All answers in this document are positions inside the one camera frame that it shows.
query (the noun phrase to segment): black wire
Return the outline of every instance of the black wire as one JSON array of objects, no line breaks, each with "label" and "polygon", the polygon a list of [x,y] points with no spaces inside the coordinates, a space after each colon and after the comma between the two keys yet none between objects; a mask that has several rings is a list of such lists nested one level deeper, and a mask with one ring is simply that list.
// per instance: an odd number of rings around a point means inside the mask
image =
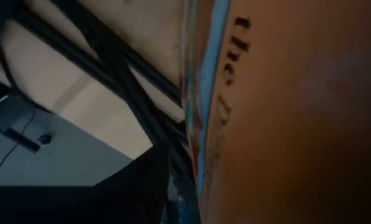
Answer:
[{"label": "black wire", "polygon": [[[30,117],[30,120],[29,122],[25,125],[25,127],[22,129],[21,131],[21,134],[23,135],[25,130],[28,128],[28,126],[32,123],[32,121],[35,119],[35,114],[36,114],[36,107],[33,108],[33,112],[32,112],[32,117]],[[10,156],[10,154],[12,152],[14,152],[14,150],[18,147],[19,144],[16,144],[12,149],[10,149],[10,151],[4,156],[4,158],[2,159],[2,161],[0,162],[0,167],[4,164],[4,161],[6,161],[6,159]]]},{"label": "black wire", "polygon": [[29,104],[31,104],[32,106],[36,107],[37,109],[41,110],[41,111],[44,111],[44,112],[47,112],[47,113],[51,113],[51,111],[49,111],[48,109],[44,108],[43,106],[40,106],[39,104],[37,104],[35,101],[31,100],[17,85],[15,79],[14,79],[14,76],[12,76],[12,73],[10,71],[10,67],[7,63],[7,58],[4,54],[4,50],[3,48],[1,47],[1,44],[0,44],[0,64],[3,68],[3,71],[4,73],[6,74],[6,77],[7,79],[9,80],[9,83],[11,85],[11,88],[14,90],[14,93],[19,95],[21,98],[23,98],[26,102],[28,102]]}]

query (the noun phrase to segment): black cable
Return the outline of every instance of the black cable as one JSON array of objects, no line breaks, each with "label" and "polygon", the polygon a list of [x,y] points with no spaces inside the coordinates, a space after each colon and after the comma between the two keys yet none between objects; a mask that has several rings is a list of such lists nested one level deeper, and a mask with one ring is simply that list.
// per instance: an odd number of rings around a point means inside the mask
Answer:
[{"label": "black cable", "polygon": [[11,85],[11,88],[14,90],[14,93],[19,95],[21,98],[23,98],[26,102],[28,102],[29,104],[31,104],[32,106],[36,107],[37,109],[41,110],[41,111],[44,111],[44,112],[47,112],[47,113],[51,113],[51,111],[49,111],[48,109],[44,108],[43,106],[40,106],[39,104],[37,104],[35,101],[31,100],[17,85],[14,77],[12,76],[12,73],[10,71],[10,68],[9,68],[9,65],[7,63],[7,59],[6,59],[6,56],[4,54],[4,50],[3,48],[1,47],[1,44],[0,44],[0,64],[3,68],[3,71],[4,73],[6,74],[6,77],[7,79],[9,80],[9,83]]},{"label": "black cable", "polygon": [[[22,129],[21,131],[21,134],[23,135],[25,130],[28,128],[28,126],[32,123],[32,121],[35,119],[35,114],[36,114],[36,107],[33,108],[33,112],[32,112],[32,117],[30,117],[30,120],[29,122],[24,126],[24,128]],[[4,161],[6,161],[6,159],[10,156],[10,154],[12,152],[14,152],[14,150],[18,147],[19,144],[16,144],[5,156],[4,158],[2,159],[2,161],[0,162],[0,167],[4,164]]]}]

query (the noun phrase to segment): gray surface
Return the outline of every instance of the gray surface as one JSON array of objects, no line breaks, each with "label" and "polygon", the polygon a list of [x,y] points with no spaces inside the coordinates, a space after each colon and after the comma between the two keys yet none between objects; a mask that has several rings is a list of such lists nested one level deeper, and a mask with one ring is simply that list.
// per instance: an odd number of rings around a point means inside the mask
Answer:
[{"label": "gray surface", "polygon": [[[31,113],[14,125],[22,131]],[[121,170],[131,159],[64,119],[37,111],[25,136],[52,134],[38,153],[17,147],[0,168],[0,185],[94,185]],[[0,161],[15,144],[0,135]]]}]

